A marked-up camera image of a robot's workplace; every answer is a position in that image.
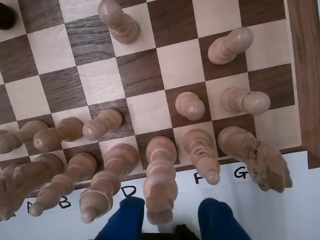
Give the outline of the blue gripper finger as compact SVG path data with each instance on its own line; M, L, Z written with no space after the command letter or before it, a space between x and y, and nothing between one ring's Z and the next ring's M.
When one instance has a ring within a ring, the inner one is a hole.
M249 240L250 236L225 202L204 199L198 207L198 223L203 240Z
M95 237L96 240L140 240L144 221L145 201L139 197L126 197L119 209L109 218Z

